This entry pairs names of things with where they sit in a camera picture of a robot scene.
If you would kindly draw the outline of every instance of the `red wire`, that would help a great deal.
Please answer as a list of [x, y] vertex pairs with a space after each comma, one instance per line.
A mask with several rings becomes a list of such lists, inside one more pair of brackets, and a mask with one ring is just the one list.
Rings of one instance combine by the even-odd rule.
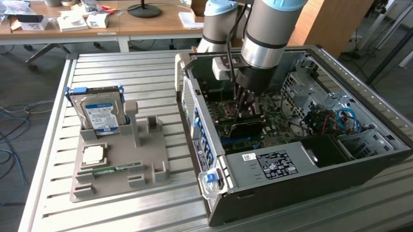
[[325, 125], [328, 124], [328, 119], [329, 119], [332, 116], [333, 116], [333, 115], [328, 115], [328, 116], [325, 117], [321, 134], [324, 134], [324, 132], [325, 132]]

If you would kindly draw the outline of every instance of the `white box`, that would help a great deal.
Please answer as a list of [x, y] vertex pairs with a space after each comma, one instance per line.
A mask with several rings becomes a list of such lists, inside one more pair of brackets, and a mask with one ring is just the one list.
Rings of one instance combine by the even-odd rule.
[[109, 14], [91, 14], [86, 20], [90, 28], [106, 28], [109, 26]]
[[33, 22], [33, 23], [30, 23], [30, 22], [22, 23], [21, 22], [21, 26], [22, 26], [23, 30], [46, 30], [47, 24], [49, 24], [47, 17], [43, 17], [42, 22]]
[[82, 16], [61, 16], [58, 23], [62, 32], [89, 29], [89, 25]]

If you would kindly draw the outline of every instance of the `slotted metal surface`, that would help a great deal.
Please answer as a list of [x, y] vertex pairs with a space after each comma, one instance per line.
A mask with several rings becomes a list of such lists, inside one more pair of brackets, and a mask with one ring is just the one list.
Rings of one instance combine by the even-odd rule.
[[[413, 159], [410, 158], [363, 186], [221, 227], [208, 227], [174, 96], [177, 52], [185, 51], [86, 54], [67, 61], [19, 231], [388, 231], [413, 220]], [[63, 98], [63, 87], [118, 83], [125, 86], [126, 99], [138, 101], [137, 120], [160, 115], [165, 122], [173, 182], [164, 187], [71, 203], [79, 119]], [[399, 122], [400, 116], [395, 117], [395, 123], [411, 133], [411, 125], [406, 127], [406, 121]]]

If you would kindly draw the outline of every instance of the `black lamp base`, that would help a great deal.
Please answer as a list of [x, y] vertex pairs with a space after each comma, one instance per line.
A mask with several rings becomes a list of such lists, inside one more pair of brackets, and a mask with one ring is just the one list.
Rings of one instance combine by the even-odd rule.
[[133, 5], [129, 7], [129, 13], [138, 18], [154, 18], [161, 14], [161, 9], [153, 5], [145, 5], [145, 9], [142, 5]]

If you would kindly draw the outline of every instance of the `hard drive label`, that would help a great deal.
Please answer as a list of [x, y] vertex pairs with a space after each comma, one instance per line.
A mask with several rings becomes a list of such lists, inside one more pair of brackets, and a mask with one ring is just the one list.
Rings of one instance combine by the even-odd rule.
[[269, 180], [299, 173], [285, 150], [259, 155], [257, 160]]
[[113, 103], [86, 105], [86, 111], [97, 131], [108, 132], [118, 129], [120, 124], [117, 116], [112, 113], [114, 110]]

